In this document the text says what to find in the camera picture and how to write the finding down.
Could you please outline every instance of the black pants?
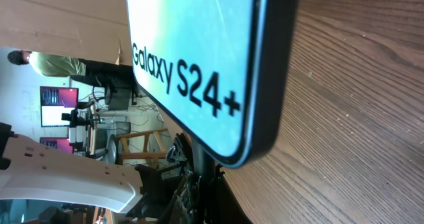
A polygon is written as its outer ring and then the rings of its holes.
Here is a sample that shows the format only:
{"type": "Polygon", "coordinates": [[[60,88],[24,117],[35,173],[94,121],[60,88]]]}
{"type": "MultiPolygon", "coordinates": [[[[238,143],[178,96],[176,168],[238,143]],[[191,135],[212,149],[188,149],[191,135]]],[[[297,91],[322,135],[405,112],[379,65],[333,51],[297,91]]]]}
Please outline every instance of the black pants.
{"type": "Polygon", "coordinates": [[[104,86],[107,83],[136,84],[133,74],[133,67],[106,62],[97,62],[85,59],[79,59],[85,64],[85,76],[71,76],[71,79],[92,86],[104,86]]]}

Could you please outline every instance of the phone screen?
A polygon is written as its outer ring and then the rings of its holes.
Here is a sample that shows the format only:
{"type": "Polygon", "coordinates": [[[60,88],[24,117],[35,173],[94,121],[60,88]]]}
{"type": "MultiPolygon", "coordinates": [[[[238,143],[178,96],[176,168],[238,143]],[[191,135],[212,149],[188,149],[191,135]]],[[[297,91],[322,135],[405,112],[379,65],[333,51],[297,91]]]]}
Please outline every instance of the phone screen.
{"type": "Polygon", "coordinates": [[[127,0],[138,83],[221,156],[243,136],[255,0],[127,0]]]}

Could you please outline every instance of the wooden stool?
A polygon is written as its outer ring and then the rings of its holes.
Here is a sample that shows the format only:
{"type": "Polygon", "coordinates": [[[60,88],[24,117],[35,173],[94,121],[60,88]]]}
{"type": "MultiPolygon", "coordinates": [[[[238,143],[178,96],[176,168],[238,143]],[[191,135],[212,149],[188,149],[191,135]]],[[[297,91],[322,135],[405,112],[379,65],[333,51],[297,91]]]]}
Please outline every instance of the wooden stool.
{"type": "Polygon", "coordinates": [[[143,131],[143,132],[137,132],[137,133],[130,133],[126,135],[117,135],[115,138],[115,142],[118,144],[119,141],[122,142],[122,146],[124,148],[124,153],[119,155],[119,164],[123,164],[123,160],[130,160],[130,159],[145,159],[147,164],[152,168],[157,168],[159,159],[165,159],[167,150],[162,143],[162,140],[160,139],[159,134],[167,131],[168,129],[157,129],[153,131],[143,131]],[[154,138],[159,144],[160,152],[148,152],[147,151],[147,144],[148,144],[148,138],[149,136],[153,134],[154,138]],[[143,146],[143,152],[133,152],[131,153],[128,148],[128,139],[134,138],[134,137],[140,137],[144,136],[144,146],[143,146]]]}

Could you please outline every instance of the black hair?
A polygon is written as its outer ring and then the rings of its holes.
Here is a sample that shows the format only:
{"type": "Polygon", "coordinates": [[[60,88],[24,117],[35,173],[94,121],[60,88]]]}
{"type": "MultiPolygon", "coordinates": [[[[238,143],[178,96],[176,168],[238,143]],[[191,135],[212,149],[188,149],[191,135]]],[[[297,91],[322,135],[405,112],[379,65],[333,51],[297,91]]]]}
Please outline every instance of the black hair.
{"type": "Polygon", "coordinates": [[[12,51],[7,55],[7,59],[14,65],[26,64],[22,51],[12,51]]]}

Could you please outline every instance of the wood grain surface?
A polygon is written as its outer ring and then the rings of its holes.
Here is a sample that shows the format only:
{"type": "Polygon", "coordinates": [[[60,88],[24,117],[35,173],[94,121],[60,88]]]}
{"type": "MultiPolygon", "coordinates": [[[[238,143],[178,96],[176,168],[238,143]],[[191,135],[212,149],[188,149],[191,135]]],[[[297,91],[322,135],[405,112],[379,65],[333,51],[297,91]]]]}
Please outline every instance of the wood grain surface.
{"type": "Polygon", "coordinates": [[[301,0],[271,153],[226,170],[255,223],[424,223],[424,0],[301,0]]]}

